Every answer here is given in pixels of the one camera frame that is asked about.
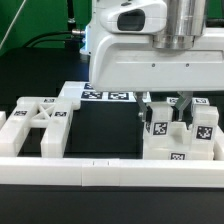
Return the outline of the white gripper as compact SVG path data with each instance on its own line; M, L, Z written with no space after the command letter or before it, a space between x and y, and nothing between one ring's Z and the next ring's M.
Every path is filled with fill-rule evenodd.
M181 121L193 91L224 90L224 28L206 24L208 0L92 0L89 81L97 91L179 91Z

